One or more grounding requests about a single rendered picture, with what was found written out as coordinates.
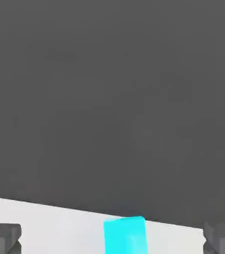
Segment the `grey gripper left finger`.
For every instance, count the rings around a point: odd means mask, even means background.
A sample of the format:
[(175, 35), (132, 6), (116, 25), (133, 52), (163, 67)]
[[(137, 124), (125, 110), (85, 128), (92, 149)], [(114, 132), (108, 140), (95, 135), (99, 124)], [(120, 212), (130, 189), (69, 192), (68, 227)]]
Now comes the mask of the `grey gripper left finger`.
[(0, 223), (0, 254), (21, 254), (20, 224)]

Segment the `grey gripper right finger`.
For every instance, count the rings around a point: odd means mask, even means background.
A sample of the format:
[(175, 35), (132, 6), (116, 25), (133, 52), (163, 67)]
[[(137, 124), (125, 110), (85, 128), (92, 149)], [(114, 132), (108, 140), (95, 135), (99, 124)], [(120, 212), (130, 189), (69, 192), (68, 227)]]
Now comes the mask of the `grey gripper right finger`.
[(205, 222), (203, 254), (225, 254), (225, 223)]

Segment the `large cyan box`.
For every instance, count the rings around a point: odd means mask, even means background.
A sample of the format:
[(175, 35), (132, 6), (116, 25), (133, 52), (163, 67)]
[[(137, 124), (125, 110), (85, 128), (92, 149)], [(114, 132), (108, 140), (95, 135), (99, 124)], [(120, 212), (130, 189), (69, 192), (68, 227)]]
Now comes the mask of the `large cyan box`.
[(141, 216), (106, 220), (105, 254), (148, 254), (146, 220)]

